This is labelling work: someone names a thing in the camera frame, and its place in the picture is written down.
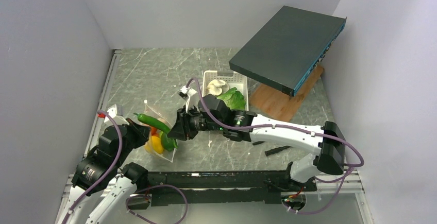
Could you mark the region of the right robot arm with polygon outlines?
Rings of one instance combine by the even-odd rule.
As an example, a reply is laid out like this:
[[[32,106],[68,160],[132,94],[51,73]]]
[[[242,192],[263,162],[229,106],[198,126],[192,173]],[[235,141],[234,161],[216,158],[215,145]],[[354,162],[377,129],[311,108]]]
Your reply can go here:
[[[197,105],[177,110],[176,122],[167,136],[186,141],[200,131],[220,131],[236,142],[272,142],[306,151],[308,154],[292,162],[284,176],[284,184],[291,191],[321,173],[338,176],[344,171],[345,145],[333,122],[326,122],[325,126],[291,124],[230,109],[224,101],[207,95]]]

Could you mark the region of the yellow lemon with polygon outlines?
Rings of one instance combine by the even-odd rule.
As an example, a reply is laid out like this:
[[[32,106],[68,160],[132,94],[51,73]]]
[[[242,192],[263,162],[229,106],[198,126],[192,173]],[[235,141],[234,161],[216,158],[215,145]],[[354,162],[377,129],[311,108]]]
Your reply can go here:
[[[148,153],[163,154],[164,148],[161,145],[161,139],[158,136],[151,136],[145,143],[145,149]]]

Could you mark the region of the polka dot zip top bag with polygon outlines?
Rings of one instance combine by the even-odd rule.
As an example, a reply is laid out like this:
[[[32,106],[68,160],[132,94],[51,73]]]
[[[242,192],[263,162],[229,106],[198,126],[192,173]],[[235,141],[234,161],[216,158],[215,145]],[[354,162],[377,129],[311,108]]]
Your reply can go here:
[[[150,105],[148,101],[144,100],[145,108],[144,108],[144,114],[152,116],[159,121],[163,122],[167,126],[170,126],[169,121],[167,120],[166,116],[163,115],[159,110],[155,108],[155,106]],[[172,151],[166,150],[164,148],[164,143],[166,141],[164,140],[163,133],[161,130],[158,130],[157,128],[152,128],[152,138],[146,142],[144,145],[145,150],[147,153],[151,154],[155,158],[160,158],[162,160],[166,160],[170,163],[173,163],[174,156],[176,154],[177,148],[174,147]]]

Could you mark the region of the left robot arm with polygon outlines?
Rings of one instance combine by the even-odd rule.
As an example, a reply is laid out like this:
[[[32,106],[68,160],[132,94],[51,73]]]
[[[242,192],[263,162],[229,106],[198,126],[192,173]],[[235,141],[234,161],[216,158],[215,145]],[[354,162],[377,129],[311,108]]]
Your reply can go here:
[[[104,223],[131,194],[145,191],[148,170],[123,163],[132,150],[146,144],[150,132],[150,127],[131,119],[106,128],[98,144],[78,163],[58,223]]]

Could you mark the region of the dark green cucumber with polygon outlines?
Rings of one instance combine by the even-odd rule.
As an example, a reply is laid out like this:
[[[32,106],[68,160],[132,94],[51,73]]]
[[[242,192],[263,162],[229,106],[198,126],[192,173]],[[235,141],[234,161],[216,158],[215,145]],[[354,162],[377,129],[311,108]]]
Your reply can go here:
[[[170,132],[170,127],[166,125],[164,122],[158,120],[155,117],[146,115],[144,113],[134,113],[134,115],[137,117],[137,120],[143,124],[152,126],[165,134],[168,134]]]

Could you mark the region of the orange tangerine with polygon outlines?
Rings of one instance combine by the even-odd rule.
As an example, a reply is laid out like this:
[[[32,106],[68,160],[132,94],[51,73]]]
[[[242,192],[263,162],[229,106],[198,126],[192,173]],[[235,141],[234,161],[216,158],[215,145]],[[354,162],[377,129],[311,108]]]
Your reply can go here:
[[[158,129],[157,129],[157,128],[155,128],[155,127],[150,127],[150,134],[151,134],[151,136],[156,135],[157,132],[158,132]]]

